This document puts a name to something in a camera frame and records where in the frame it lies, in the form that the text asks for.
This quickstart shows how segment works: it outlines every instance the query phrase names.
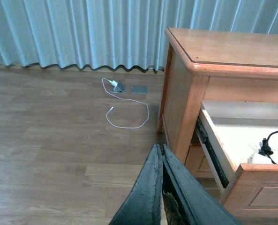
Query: black power cord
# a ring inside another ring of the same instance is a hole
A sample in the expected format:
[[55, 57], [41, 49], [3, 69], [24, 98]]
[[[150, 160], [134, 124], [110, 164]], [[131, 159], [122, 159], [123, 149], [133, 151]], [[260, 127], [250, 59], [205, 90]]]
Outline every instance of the black power cord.
[[262, 156], [267, 156], [267, 157], [271, 160], [271, 162], [272, 162], [273, 164], [277, 164], [277, 163], [274, 162], [273, 159], [270, 157], [270, 155], [273, 154], [273, 151], [272, 151], [271, 148], [269, 147], [268, 141], [269, 141], [269, 139], [270, 139], [270, 137], [271, 137], [272, 135], [277, 134], [277, 133], [278, 133], [278, 131], [272, 132], [272, 133], [268, 136], [268, 138], [264, 138], [264, 139], [263, 139], [263, 146], [261, 147], [261, 150], [259, 151], [259, 154], [260, 154], [260, 155], [262, 155]]

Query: curtain fold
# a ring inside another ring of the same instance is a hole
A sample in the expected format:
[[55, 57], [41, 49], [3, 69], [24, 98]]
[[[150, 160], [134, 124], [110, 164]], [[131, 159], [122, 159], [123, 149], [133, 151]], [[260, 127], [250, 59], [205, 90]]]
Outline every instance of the curtain fold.
[[0, 0], [0, 63], [163, 69], [167, 27], [278, 34], [278, 0]]

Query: open drawer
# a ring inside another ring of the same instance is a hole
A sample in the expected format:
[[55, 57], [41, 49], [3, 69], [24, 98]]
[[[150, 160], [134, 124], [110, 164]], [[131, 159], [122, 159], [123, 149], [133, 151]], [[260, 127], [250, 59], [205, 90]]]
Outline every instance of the open drawer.
[[[274, 131], [276, 103], [203, 102], [196, 132], [221, 190], [220, 201], [237, 217], [278, 218], [278, 164], [268, 158], [250, 163], [263, 138]], [[269, 146], [278, 163], [278, 133]]]

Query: white cable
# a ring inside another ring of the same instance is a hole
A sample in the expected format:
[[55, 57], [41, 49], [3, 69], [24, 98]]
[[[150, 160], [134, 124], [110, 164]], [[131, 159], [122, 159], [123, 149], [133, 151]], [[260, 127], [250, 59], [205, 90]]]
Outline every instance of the white cable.
[[133, 100], [133, 99], [121, 98], [121, 97], [118, 97], [118, 96], [115, 96], [115, 95], [111, 94], [110, 92], [108, 92], [108, 91], [106, 90], [104, 80], [107, 80], [107, 81], [108, 81], [109, 83], [111, 83], [111, 85], [113, 85], [113, 86], [115, 86], [115, 85], [117, 86], [117, 82], [116, 82], [116, 81], [110, 81], [110, 80], [108, 80], [108, 79], [106, 79], [106, 78], [102, 78], [102, 85], [103, 85], [103, 88], [105, 89], [106, 93], [108, 93], [109, 95], [111, 95], [111, 96], [113, 96], [113, 97], [115, 97], [115, 98], [117, 98], [117, 99], [127, 100], [127, 101], [133, 101], [133, 102], [140, 103], [140, 104], [142, 104], [142, 105], [145, 105], [146, 108], [147, 108], [147, 119], [145, 120], [145, 122], [143, 122], [143, 123], [142, 123], [140, 126], [138, 126], [138, 127], [119, 127], [119, 126], [114, 125], [112, 122], [110, 122], [110, 120], [108, 119], [107, 116], [108, 116], [108, 114], [110, 113], [110, 111], [111, 111], [114, 107], [112, 107], [112, 108], [106, 113], [105, 117], [106, 117], [107, 121], [109, 121], [109, 123], [112, 124], [112, 125], [113, 125], [114, 127], [116, 127], [116, 128], [123, 128], [123, 129], [137, 129], [137, 128], [141, 128], [141, 127], [148, 121], [148, 119], [149, 119], [149, 107], [148, 107], [148, 104], [147, 104], [147, 103], [144, 103], [144, 102], [139, 102], [139, 101], [136, 101], [136, 100]]

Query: charging cable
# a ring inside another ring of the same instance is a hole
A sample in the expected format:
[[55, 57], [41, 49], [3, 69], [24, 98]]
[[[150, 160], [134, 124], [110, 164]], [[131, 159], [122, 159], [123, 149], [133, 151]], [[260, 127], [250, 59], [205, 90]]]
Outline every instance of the charging cable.
[[109, 121], [109, 123], [112, 124], [112, 125], [113, 125], [114, 127], [116, 127], [116, 128], [123, 128], [123, 129], [137, 129], [137, 128], [141, 128], [141, 127], [148, 121], [148, 119], [149, 119], [149, 107], [148, 107], [148, 104], [147, 104], [147, 103], [144, 103], [144, 102], [139, 102], [139, 101], [136, 101], [136, 100], [133, 100], [133, 99], [121, 98], [121, 97], [118, 97], [118, 96], [115, 96], [115, 95], [111, 94], [110, 92], [108, 92], [108, 91], [106, 90], [104, 80], [107, 80], [109, 83], [111, 83], [111, 85], [112, 85], [114, 88], [117, 86], [118, 83], [117, 83], [116, 81], [110, 81], [110, 80], [108, 80], [108, 79], [106, 79], [106, 78], [102, 78], [102, 85], [103, 85], [103, 88], [105, 89], [105, 91], [106, 91], [107, 94], [109, 94], [109, 95], [111, 95], [111, 96], [113, 96], [113, 97], [115, 97], [115, 98], [117, 98], [117, 99], [120, 99], [120, 100], [127, 100], [127, 101], [132, 101], [132, 102], [140, 103], [140, 104], [146, 106], [146, 108], [147, 108], [147, 119], [146, 119], [140, 126], [138, 126], [138, 127], [119, 127], [119, 126], [114, 125], [114, 124], [108, 119], [108, 117], [107, 117], [108, 114], [110, 113], [110, 111], [113, 110], [114, 107], [112, 107], [112, 108], [106, 113], [105, 117], [106, 117], [107, 121]]
[[270, 137], [272, 136], [272, 135], [274, 135], [274, 134], [277, 134], [278, 133], [278, 131], [275, 131], [275, 132], [272, 132], [269, 136], [268, 136], [268, 138], [264, 138], [263, 139], [263, 146], [261, 147], [261, 150], [259, 151], [259, 154], [260, 155], [262, 155], [262, 156], [267, 156], [270, 160], [271, 160], [271, 162], [273, 163], [273, 164], [277, 164], [276, 162], [274, 162], [274, 160], [271, 158], [271, 156], [270, 155], [272, 155], [273, 154], [273, 151], [271, 150], [271, 148], [270, 148], [270, 146], [269, 146], [269, 144], [268, 144], [268, 141], [269, 141], [269, 139], [270, 139]]

